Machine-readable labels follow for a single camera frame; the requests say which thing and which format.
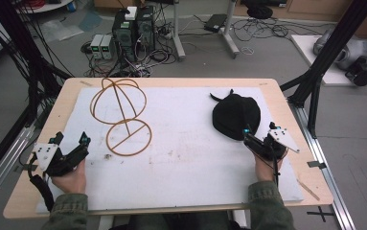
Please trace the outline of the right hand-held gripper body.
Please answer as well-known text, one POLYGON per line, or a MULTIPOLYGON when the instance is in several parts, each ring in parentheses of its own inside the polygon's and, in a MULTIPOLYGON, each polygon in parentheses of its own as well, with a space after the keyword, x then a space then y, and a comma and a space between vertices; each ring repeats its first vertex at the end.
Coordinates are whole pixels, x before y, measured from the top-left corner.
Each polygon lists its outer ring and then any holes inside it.
POLYGON ((286 128, 281 129, 277 127, 277 129, 270 129, 263 140, 251 134, 244 137, 243 143, 266 161, 282 159, 288 150, 296 153, 300 152, 300 148, 286 128))

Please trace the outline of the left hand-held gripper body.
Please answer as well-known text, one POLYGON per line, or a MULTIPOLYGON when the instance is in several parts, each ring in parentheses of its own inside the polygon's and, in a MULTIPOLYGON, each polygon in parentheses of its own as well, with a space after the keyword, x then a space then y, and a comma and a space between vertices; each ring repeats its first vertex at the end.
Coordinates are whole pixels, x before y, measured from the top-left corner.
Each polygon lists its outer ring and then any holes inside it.
POLYGON ((88 147, 80 144, 63 155, 58 144, 36 144, 34 153, 39 168, 49 176, 63 176, 72 172, 89 154, 88 147))

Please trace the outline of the black knit hat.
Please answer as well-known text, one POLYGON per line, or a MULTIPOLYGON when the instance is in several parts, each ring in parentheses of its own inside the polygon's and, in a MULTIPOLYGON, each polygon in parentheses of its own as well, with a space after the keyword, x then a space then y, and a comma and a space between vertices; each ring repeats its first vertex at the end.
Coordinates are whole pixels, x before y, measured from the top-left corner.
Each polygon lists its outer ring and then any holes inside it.
POLYGON ((261 122, 261 110, 252 97, 243 97, 233 89, 221 99, 213 94, 210 97, 217 102, 212 111, 212 125, 223 135, 242 141, 242 132, 248 129, 256 134, 261 122))

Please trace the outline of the person's right hand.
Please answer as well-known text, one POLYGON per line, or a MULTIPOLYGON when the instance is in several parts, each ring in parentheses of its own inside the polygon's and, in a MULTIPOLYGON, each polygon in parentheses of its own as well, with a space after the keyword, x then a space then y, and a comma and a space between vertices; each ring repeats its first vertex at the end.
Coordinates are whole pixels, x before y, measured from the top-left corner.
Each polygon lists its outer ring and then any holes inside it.
POLYGON ((270 161, 263 161, 263 159, 257 154, 255 158, 255 174, 259 182, 262 181, 275 181, 275 170, 273 169, 273 163, 270 161))

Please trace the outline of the person's left hand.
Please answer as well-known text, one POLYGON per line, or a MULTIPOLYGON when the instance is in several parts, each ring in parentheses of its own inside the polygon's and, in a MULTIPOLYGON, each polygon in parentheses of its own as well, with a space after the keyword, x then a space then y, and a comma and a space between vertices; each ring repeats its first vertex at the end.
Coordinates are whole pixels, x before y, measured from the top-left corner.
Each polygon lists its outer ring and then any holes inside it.
POLYGON ((86 188, 85 161, 63 176, 53 176, 53 184, 66 194, 84 194, 86 188))

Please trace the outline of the white foam mat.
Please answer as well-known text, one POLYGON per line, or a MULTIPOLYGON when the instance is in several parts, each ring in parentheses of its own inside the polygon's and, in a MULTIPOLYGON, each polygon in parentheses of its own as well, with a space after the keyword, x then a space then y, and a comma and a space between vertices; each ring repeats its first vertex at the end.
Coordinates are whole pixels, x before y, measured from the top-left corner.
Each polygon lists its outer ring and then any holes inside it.
POLYGON ((104 137, 108 126, 89 110, 98 87, 77 95, 60 144, 69 152, 85 132, 88 208, 96 211, 166 209, 240 205, 255 182, 252 152, 212 125, 217 102, 228 87, 143 87, 148 103, 140 119, 149 124, 149 147, 133 156, 110 152, 104 137))

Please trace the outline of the white floor board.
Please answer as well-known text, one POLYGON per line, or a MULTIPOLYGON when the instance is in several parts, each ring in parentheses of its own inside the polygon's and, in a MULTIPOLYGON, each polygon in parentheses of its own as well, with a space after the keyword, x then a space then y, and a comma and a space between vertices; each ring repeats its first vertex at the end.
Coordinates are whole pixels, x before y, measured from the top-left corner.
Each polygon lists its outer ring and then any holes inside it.
MULTIPOLYGON (((293 44, 302 54, 308 65, 312 65, 316 59, 316 55, 313 53, 313 45, 318 38, 320 38, 320 35, 293 34, 291 36, 293 44)), ((325 86, 354 86, 345 76, 345 72, 340 70, 335 64, 324 75, 322 84, 325 86)))

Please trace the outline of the grey bench power supply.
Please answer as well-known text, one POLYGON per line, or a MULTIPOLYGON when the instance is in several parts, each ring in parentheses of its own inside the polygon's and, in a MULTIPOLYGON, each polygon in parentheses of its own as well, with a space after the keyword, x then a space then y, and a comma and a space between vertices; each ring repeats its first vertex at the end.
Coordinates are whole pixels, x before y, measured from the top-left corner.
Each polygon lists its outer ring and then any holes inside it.
POLYGON ((102 34, 95 34, 90 43, 90 48, 94 59, 101 59, 103 57, 100 49, 102 40, 103 40, 102 34))
POLYGON ((112 59, 114 53, 112 36, 110 34, 105 34, 101 42, 101 51, 103 59, 112 59))

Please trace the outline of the black device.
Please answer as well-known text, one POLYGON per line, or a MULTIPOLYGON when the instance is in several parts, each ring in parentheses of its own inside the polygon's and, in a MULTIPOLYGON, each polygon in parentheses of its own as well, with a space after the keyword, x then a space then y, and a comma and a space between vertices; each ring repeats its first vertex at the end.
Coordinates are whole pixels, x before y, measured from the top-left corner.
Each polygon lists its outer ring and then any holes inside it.
POLYGON ((363 57, 358 58, 345 73, 345 77, 355 86, 367 85, 367 63, 363 57))

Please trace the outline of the clear plastic sheet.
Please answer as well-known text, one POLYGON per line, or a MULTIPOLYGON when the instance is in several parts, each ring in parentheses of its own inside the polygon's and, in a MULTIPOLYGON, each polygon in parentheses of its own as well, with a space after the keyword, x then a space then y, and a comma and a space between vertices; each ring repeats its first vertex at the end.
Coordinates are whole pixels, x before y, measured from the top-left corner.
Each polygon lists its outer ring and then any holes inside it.
POLYGON ((59 20, 51 20, 43 23, 41 31, 47 42, 65 40, 83 33, 83 30, 78 26, 72 25, 66 27, 59 20))

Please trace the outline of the grey robot shell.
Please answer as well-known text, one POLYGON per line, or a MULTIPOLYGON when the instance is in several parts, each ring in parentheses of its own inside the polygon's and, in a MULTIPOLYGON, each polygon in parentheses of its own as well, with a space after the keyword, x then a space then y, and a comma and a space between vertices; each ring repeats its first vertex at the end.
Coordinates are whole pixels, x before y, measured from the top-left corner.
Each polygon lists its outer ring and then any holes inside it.
MULTIPOLYGON (((318 55, 321 52, 332 33, 333 29, 328 29, 315 41, 313 45, 313 53, 315 55, 318 55)), ((367 64, 367 41, 353 36, 337 55, 334 63, 339 69, 347 70, 359 58, 363 58, 367 64)))

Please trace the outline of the black computer tower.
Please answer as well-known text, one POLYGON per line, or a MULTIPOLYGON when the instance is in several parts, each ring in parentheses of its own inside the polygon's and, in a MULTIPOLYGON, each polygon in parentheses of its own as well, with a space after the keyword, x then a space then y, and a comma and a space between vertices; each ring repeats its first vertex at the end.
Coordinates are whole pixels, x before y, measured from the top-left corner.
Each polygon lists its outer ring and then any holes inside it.
POLYGON ((135 61, 135 45, 138 39, 137 23, 135 20, 126 20, 126 10, 119 10, 115 14, 112 34, 116 45, 117 55, 128 61, 135 61))
POLYGON ((153 15, 154 6, 146 6, 138 10, 136 17, 141 49, 148 52, 155 49, 153 15))

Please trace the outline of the flat black box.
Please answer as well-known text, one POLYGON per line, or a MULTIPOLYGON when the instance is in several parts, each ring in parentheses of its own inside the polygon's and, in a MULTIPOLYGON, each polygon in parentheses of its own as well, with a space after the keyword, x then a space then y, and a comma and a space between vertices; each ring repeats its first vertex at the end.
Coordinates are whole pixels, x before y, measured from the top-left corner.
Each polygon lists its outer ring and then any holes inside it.
POLYGON ((213 14, 204 25, 204 29, 209 32, 217 33, 224 25, 227 18, 225 13, 213 14))

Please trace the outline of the black stool base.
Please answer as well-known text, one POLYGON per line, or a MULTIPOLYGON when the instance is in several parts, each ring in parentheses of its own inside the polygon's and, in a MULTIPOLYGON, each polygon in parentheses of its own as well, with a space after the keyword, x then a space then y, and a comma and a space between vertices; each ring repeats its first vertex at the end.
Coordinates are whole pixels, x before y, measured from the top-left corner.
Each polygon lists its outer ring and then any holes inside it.
POLYGON ((273 10, 266 6, 251 7, 247 10, 247 14, 256 19, 268 19, 273 15, 273 10))

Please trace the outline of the person's legs dark pants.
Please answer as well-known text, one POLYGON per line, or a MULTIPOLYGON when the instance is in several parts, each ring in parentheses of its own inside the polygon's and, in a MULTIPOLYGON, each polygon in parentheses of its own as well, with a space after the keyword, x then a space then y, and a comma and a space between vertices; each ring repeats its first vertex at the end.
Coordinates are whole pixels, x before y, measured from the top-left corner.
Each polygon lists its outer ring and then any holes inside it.
POLYGON ((135 215, 109 230, 239 230, 225 211, 135 215))

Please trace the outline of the white box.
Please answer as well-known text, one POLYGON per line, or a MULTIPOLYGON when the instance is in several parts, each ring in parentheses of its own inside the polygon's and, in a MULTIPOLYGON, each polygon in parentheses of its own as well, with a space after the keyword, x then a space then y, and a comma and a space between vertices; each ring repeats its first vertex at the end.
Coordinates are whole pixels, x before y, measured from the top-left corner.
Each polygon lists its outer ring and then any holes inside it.
POLYGON ((129 6, 126 8, 125 20, 133 21, 137 16, 137 8, 134 6, 129 6))

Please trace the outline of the aluminium rail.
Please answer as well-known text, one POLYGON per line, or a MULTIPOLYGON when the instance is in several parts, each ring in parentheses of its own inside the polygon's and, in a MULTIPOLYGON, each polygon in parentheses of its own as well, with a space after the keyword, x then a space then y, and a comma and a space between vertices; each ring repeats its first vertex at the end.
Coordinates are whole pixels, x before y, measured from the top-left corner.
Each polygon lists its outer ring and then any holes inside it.
POLYGON ((342 194, 340 193, 335 179, 333 177, 331 168, 327 162, 324 151, 319 144, 319 141, 313 137, 313 135, 308 130, 308 120, 309 116, 304 108, 297 108, 295 105, 289 106, 295 120, 297 121, 302 133, 308 143, 308 146, 314 157, 315 165, 320 169, 321 173, 324 175, 325 181, 333 195, 333 203, 331 208, 333 209, 334 216, 338 222, 340 230, 356 230, 352 217, 348 211, 348 208, 343 200, 342 194))
POLYGON ((20 154, 31 143, 34 136, 35 126, 23 127, 16 135, 7 142, 1 150, 0 159, 0 187, 9 175, 12 167, 16 164, 20 154))

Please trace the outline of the black metal frame strut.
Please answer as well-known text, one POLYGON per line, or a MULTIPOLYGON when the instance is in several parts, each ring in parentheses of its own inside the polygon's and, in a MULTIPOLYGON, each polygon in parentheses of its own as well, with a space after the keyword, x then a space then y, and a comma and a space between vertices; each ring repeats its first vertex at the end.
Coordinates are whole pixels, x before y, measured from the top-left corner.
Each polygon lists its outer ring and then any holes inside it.
POLYGON ((287 101, 297 108, 302 108, 310 97, 307 128, 313 138, 316 138, 316 117, 322 79, 366 17, 367 0, 353 0, 309 69, 298 78, 280 86, 282 91, 297 86, 295 92, 287 98, 287 101))

